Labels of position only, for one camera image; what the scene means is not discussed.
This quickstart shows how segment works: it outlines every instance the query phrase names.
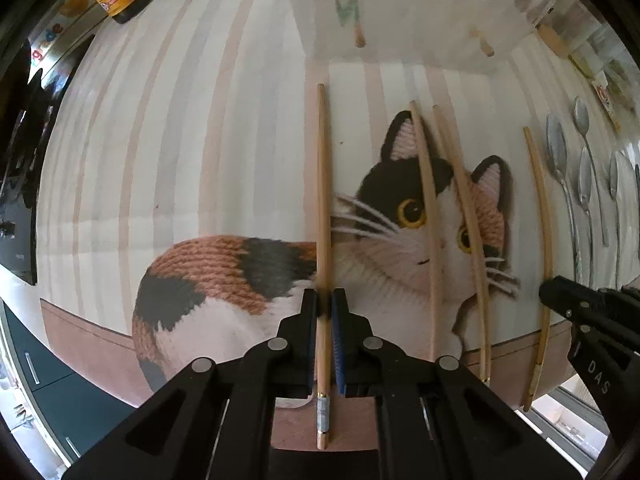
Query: cat's eye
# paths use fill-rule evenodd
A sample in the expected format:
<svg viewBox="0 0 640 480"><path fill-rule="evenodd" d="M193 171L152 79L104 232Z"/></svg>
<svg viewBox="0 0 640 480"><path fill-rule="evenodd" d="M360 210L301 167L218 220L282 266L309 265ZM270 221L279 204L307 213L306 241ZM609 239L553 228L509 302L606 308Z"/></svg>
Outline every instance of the cat's eye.
<svg viewBox="0 0 640 480"><path fill-rule="evenodd" d="M424 224L426 218L424 207L413 198L402 200L398 206L398 221L404 227L417 229Z"/></svg>
<svg viewBox="0 0 640 480"><path fill-rule="evenodd" d="M465 253L471 253L471 240L469 240L469 230L462 226L458 229L458 247L465 251Z"/></svg>

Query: screw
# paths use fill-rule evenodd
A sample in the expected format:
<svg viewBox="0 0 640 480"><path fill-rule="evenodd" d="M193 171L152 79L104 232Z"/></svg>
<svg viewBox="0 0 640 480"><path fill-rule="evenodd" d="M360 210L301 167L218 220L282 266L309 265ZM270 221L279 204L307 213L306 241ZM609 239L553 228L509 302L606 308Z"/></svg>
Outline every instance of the screw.
<svg viewBox="0 0 640 480"><path fill-rule="evenodd" d="M453 355L443 355L438 364L443 370L452 371L458 369L458 360Z"/></svg>
<svg viewBox="0 0 640 480"><path fill-rule="evenodd" d="M191 363L191 370L193 370L197 374L201 374L211 370L211 366L211 359L207 359L206 357L198 357L193 363Z"/></svg>
<svg viewBox="0 0 640 480"><path fill-rule="evenodd" d="M362 342L364 348L369 350L380 350L382 348L382 339L374 335L367 337Z"/></svg>
<svg viewBox="0 0 640 480"><path fill-rule="evenodd" d="M289 343L283 337L274 337L273 339L269 339L267 346L271 350L284 350Z"/></svg>

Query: cat's head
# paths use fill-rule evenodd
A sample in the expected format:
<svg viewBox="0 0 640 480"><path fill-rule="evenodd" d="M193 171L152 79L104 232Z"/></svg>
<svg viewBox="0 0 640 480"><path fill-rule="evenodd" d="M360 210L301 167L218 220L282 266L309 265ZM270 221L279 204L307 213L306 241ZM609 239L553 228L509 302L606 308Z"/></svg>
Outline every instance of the cat's head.
<svg viewBox="0 0 640 480"><path fill-rule="evenodd" d="M468 231L452 167L446 160L433 156L434 152L435 148L430 146L440 211L445 295L448 300L463 301L475 293ZM504 249L505 176L506 165L496 155L483 160L470 176L488 267L496 266ZM392 121L379 163L363 179L356 200L350 202L357 217L351 232L360 252L392 279L428 292L429 219L422 198L414 124L408 111L400 112Z"/></svg>

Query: dark green cabinet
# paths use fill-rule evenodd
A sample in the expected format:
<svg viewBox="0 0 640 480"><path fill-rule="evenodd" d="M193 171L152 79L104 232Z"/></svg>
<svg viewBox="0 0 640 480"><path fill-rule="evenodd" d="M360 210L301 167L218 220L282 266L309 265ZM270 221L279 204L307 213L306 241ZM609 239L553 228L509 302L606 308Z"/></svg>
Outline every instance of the dark green cabinet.
<svg viewBox="0 0 640 480"><path fill-rule="evenodd" d="M58 359L44 346L29 329L4 306L6 321L9 326L11 339L14 342L15 353L20 361L20 368L24 373L27 384L32 392L54 383L74 371Z"/></svg>
<svg viewBox="0 0 640 480"><path fill-rule="evenodd" d="M80 455L86 452L134 410L78 374L33 395L49 427L72 457L76 451Z"/></svg>

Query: cat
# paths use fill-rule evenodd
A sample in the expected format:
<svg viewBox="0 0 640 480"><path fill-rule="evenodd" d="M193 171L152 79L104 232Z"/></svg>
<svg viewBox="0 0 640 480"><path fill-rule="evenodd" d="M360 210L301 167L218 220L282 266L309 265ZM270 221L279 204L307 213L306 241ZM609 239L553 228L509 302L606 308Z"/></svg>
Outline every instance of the cat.
<svg viewBox="0 0 640 480"><path fill-rule="evenodd" d="M453 332L460 306L475 295L468 231L451 165L431 152L441 215L443 304L438 310L438 354L459 357ZM488 283L506 294L515 282L504 262L507 167L487 157L471 173ZM345 288L352 312L366 316L373 332L425 358L430 326L428 219L411 114L393 119L380 161L355 197L332 215L334 284ZM216 235L175 244L154 260L138 289L132 338L153 391L191 360L224 362L276 335L281 319L300 309L314 286L316 245Z"/></svg>

